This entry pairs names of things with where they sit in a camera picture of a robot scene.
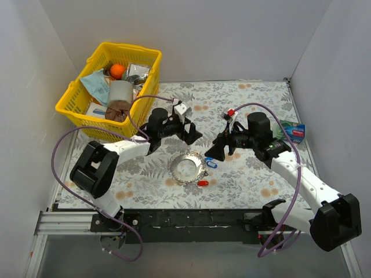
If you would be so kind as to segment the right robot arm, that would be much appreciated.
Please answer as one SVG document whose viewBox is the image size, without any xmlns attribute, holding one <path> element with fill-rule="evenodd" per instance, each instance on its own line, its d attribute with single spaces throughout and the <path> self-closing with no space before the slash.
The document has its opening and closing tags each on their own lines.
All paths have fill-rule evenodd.
<svg viewBox="0 0 371 278">
<path fill-rule="evenodd" d="M 256 158 L 279 174 L 292 187 L 294 195 L 301 196 L 308 209 L 296 208 L 294 201 L 277 199 L 263 207 L 262 222 L 269 230 L 282 224 L 310 235 L 324 251 L 358 237 L 362 233 L 361 211 L 358 199 L 343 195 L 320 180 L 288 144 L 273 136 L 270 120 L 263 112 L 254 112 L 247 118 L 248 126 L 237 122 L 237 112 L 226 109 L 221 118 L 227 124 L 205 153 L 218 161 L 225 160 L 224 149 L 232 155 L 237 148 L 251 149 Z"/>
</svg>

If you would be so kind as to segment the red key tag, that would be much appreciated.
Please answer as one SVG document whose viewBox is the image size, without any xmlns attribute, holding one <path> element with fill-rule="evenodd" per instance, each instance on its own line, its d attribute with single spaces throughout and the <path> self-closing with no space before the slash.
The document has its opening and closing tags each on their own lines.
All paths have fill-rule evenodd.
<svg viewBox="0 0 371 278">
<path fill-rule="evenodd" d="M 201 180 L 201 181 L 197 182 L 197 185 L 200 186 L 200 187 L 204 187 L 204 186 L 208 186 L 209 182 L 205 181 L 205 180 Z"/>
</svg>

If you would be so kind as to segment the blue tag with key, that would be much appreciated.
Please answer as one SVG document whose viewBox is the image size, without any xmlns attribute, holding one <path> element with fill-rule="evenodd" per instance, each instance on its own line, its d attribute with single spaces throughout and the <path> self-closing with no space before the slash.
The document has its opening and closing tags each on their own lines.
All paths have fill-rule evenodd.
<svg viewBox="0 0 371 278">
<path fill-rule="evenodd" d="M 206 157 L 205 163 L 208 167 L 216 169 L 218 167 L 217 163 L 213 161 L 213 158 Z"/>
</svg>

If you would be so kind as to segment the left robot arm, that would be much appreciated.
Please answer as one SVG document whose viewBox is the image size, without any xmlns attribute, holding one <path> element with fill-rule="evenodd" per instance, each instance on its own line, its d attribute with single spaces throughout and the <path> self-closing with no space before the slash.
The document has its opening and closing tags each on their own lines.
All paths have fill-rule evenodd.
<svg viewBox="0 0 371 278">
<path fill-rule="evenodd" d="M 152 110 L 148 122 L 129 140 L 108 144 L 91 141 L 70 172 L 70 180 L 88 194 L 94 206 L 106 215 L 104 226 L 112 232 L 123 226 L 122 207 L 110 190 L 117 166 L 129 160 L 152 154 L 164 138 L 177 136 L 187 145 L 202 137 L 196 125 L 173 108 L 169 115 L 164 108 Z"/>
</svg>

